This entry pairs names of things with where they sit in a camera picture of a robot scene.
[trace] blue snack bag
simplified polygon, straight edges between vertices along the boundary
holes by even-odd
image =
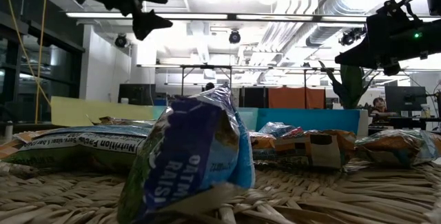
[[[236,120],[230,96],[228,87],[219,87],[177,100],[164,111],[128,176],[119,202],[120,223],[151,221],[148,214],[218,183],[252,186],[254,167],[241,174],[244,166],[238,166],[245,161],[238,157],[244,146],[241,131],[246,130]]]

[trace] yellow cable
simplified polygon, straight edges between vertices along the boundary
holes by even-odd
[[[41,34],[40,34],[40,50],[39,50],[39,65],[38,65],[38,72],[37,72],[37,78],[38,78],[37,84],[40,84],[40,65],[41,65],[41,53],[43,52],[43,36],[44,36],[44,21],[45,21],[45,16],[46,16],[46,2],[47,2],[47,0],[43,0],[43,17],[41,18]],[[37,124],[39,122],[39,101],[40,101],[39,99],[40,99],[40,88],[37,87],[37,97],[35,99],[35,124]]]
[[[11,0],[8,0],[8,4],[9,4],[9,9],[11,11],[11,16],[12,16],[12,21],[14,23],[15,31],[17,32],[17,36],[19,38],[20,46],[21,46],[21,49],[23,50],[23,54],[25,55],[26,61],[28,62],[28,67],[29,67],[30,73],[34,77],[35,83],[37,83],[37,87],[41,90],[41,93],[43,94],[44,98],[48,102],[48,105],[50,106],[49,98],[46,96],[46,94],[44,93],[43,89],[41,88],[40,82],[38,81],[38,78],[35,77],[35,73],[32,70],[32,66],[30,66],[29,56],[28,56],[28,53],[26,52],[25,46],[23,44],[23,40],[21,39],[21,36],[20,36],[19,27],[17,25],[17,21],[15,20],[15,14],[14,14],[14,9],[12,8]]]

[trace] person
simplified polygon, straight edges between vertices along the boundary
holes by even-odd
[[[207,85],[205,86],[205,90],[211,90],[214,89],[214,84],[212,82],[207,83]]]
[[[372,122],[376,122],[387,119],[387,117],[390,116],[397,116],[398,114],[388,112],[386,109],[386,101],[381,97],[377,97],[373,100],[373,109],[371,111],[371,115],[373,116]]]

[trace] yellow board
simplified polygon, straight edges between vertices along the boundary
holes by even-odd
[[[153,119],[152,106],[106,103],[60,96],[53,96],[50,103],[54,125],[87,126],[92,125],[90,120],[98,123],[99,118],[104,116],[133,120]]]

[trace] woven wicker surface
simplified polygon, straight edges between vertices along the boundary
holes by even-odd
[[[258,165],[255,189],[196,219],[228,224],[441,223],[439,165],[373,170],[352,163],[347,169],[284,172]],[[0,163],[0,224],[116,223],[123,184],[119,176],[41,175]]]

